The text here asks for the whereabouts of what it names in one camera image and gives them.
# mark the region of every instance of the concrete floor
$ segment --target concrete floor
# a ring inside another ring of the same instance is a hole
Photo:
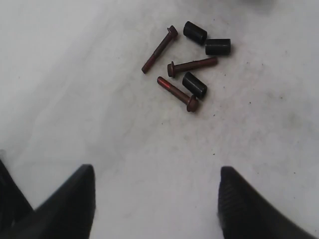
[[[222,239],[220,168],[235,167],[319,236],[317,0],[2,0],[0,147],[32,206],[81,164],[96,170],[91,238]],[[157,85],[205,58],[186,21],[233,54],[194,74],[196,114]],[[174,25],[176,42],[141,67]]]

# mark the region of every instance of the black bushing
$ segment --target black bushing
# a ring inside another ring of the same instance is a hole
[[[199,99],[203,99],[207,86],[197,79],[192,73],[187,72],[183,78],[183,86],[185,86],[190,92],[192,92]]]
[[[207,38],[207,31],[201,29],[199,26],[188,21],[184,26],[184,36],[198,43],[199,45],[203,45]]]
[[[205,43],[206,55],[229,55],[230,39],[208,39]]]

